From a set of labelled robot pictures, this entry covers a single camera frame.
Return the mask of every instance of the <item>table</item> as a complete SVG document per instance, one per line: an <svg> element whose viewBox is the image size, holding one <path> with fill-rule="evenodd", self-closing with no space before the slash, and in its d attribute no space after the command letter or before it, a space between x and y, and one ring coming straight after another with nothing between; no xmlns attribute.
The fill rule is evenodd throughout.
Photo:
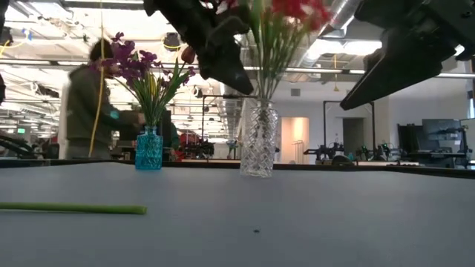
<svg viewBox="0 0 475 267"><path fill-rule="evenodd" d="M475 266L475 181L384 171L91 163L0 171L0 201L148 213L0 212L0 266Z"/></svg>

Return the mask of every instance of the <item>yellow cable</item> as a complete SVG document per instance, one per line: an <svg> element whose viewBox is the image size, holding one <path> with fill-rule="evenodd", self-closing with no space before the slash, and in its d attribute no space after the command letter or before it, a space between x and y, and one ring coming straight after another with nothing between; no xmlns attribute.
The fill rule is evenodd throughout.
<svg viewBox="0 0 475 267"><path fill-rule="evenodd" d="M102 17L102 0L99 1L99 9L101 10L101 85L99 86L99 102L97 103L97 112L96 112L96 119L94 120L94 126L92 128L91 134L91 145L89 146L89 157L92 156L92 151L94 149L94 138L96 137L96 129L97 123L99 121L99 115L101 112L101 104L102 104L102 91L104 89L104 67L102 66L102 61L104 60L104 19Z"/></svg>
<svg viewBox="0 0 475 267"><path fill-rule="evenodd" d="M2 51L5 50L5 49L12 49L12 48L21 47L21 46L24 44L24 42L21 42L21 43L19 43L19 44L7 46L8 43L10 43L10 40L7 40L7 41L5 42L5 45L0 45Z"/></svg>
<svg viewBox="0 0 475 267"><path fill-rule="evenodd" d="M7 41L5 42L5 45L4 45L4 46L1 48L1 50L0 50L0 56L3 55L3 51L5 51L5 48L7 47L7 45L8 45L9 43L10 43L10 40L7 40Z"/></svg>

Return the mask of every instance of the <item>green stem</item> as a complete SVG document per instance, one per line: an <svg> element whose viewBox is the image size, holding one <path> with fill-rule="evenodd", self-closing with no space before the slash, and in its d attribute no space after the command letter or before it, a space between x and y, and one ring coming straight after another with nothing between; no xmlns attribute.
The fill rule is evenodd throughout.
<svg viewBox="0 0 475 267"><path fill-rule="evenodd" d="M147 207L140 205L85 205L46 202L0 202L0 210L62 211L100 214L141 214Z"/></svg>

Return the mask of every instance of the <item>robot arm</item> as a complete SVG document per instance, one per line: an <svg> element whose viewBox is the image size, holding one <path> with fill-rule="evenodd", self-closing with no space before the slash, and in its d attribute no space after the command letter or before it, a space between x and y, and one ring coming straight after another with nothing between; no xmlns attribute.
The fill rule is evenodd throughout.
<svg viewBox="0 0 475 267"><path fill-rule="evenodd" d="M198 0L144 0L148 16L160 11L181 39L197 54L200 75L216 79L244 94L253 91L240 61L234 35L249 32L249 8L231 7L216 14L221 1L205 7Z"/></svg>
<svg viewBox="0 0 475 267"><path fill-rule="evenodd" d="M439 75L475 54L475 7L466 0L363 0L355 18L384 28L382 48L364 59L365 74L341 102L345 110L389 96Z"/></svg>

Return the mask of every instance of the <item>vase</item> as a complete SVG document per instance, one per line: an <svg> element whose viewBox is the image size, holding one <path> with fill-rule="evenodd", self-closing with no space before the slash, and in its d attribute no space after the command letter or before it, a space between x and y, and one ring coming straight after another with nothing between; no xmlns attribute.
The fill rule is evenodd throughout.
<svg viewBox="0 0 475 267"><path fill-rule="evenodd" d="M137 137L135 168L160 170L162 168L163 138L157 135L157 127L146 126L145 133Z"/></svg>
<svg viewBox="0 0 475 267"><path fill-rule="evenodd" d="M278 114L273 103L258 99L245 111L240 173L245 176L271 177L274 166Z"/></svg>

